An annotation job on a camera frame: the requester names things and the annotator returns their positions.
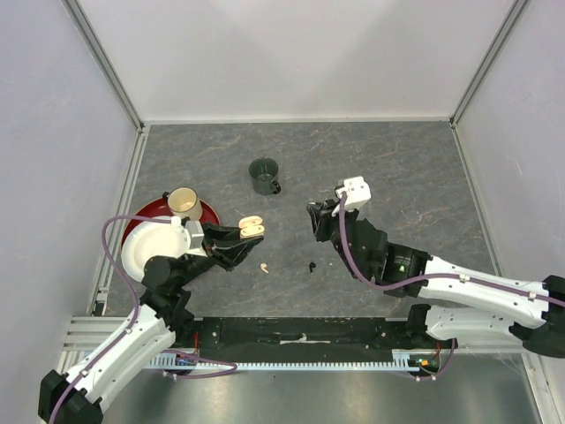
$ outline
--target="red plate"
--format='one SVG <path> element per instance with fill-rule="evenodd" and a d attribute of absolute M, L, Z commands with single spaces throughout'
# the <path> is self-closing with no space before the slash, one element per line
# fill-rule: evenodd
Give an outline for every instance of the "red plate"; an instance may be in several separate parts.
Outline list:
<path fill-rule="evenodd" d="M 216 214 L 215 210 L 212 209 L 205 201 L 200 201 L 202 203 L 202 217 L 200 219 L 201 223 L 215 223 L 220 225 L 220 217 Z M 147 216 L 148 218 L 155 218 L 156 216 L 173 216 L 172 212 L 167 206 L 167 201 L 163 198 L 152 201 L 146 205 L 137 214 L 139 216 Z M 141 221 L 132 219 L 126 226 L 124 230 L 124 235 L 122 236 L 122 246 L 124 245 L 125 239 L 130 235 L 130 232 L 137 227 Z"/>

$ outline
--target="white wall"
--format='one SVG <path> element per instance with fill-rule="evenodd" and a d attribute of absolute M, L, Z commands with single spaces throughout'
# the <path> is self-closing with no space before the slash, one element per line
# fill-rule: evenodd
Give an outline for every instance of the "white wall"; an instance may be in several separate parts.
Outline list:
<path fill-rule="evenodd" d="M 60 2 L 4 3 L 0 57 L 0 411 L 28 424 L 85 313 L 135 135 Z"/>
<path fill-rule="evenodd" d="M 565 276 L 565 3 L 531 2 L 460 127 L 503 270 Z M 565 401 L 565 360 L 547 360 Z"/>
<path fill-rule="evenodd" d="M 448 117 L 512 0 L 81 0 L 143 119 Z"/>

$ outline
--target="cup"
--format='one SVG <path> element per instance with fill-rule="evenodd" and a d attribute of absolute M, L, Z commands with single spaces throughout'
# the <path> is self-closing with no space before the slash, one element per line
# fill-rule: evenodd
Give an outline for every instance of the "cup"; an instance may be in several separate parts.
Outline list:
<path fill-rule="evenodd" d="M 167 206 L 174 216 L 198 221 L 202 217 L 202 203 L 198 194 L 189 187 L 179 187 L 171 193 L 164 193 Z"/>
<path fill-rule="evenodd" d="M 251 162 L 249 175 L 256 193 L 267 196 L 281 192 L 281 185 L 277 181 L 279 165 L 270 157 L 260 157 Z"/>

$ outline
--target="reflective metal surface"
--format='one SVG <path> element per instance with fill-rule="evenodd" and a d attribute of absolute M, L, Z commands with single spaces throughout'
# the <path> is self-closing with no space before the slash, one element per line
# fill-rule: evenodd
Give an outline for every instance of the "reflective metal surface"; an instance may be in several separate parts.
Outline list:
<path fill-rule="evenodd" d="M 105 424 L 537 424 L 519 356 L 458 355 L 436 382 L 373 372 L 242 372 L 196 381 L 145 371 Z"/>

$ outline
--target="beige mug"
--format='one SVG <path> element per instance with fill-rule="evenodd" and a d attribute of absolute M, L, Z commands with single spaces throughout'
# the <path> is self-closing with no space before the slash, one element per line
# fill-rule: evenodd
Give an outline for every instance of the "beige mug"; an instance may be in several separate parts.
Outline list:
<path fill-rule="evenodd" d="M 179 187 L 170 193 L 164 193 L 167 206 L 174 216 L 198 221 L 202 217 L 202 203 L 198 194 L 189 187 Z"/>

